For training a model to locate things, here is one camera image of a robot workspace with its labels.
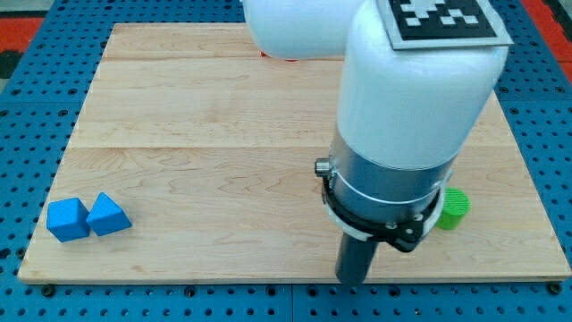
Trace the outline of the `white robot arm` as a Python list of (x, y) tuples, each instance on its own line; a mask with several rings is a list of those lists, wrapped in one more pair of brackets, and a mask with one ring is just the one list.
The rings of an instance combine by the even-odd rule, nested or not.
[(273, 58), (344, 60), (335, 137), (316, 164), (345, 234), (409, 252), (439, 218), (450, 166), (511, 38), (487, 1), (243, 0)]

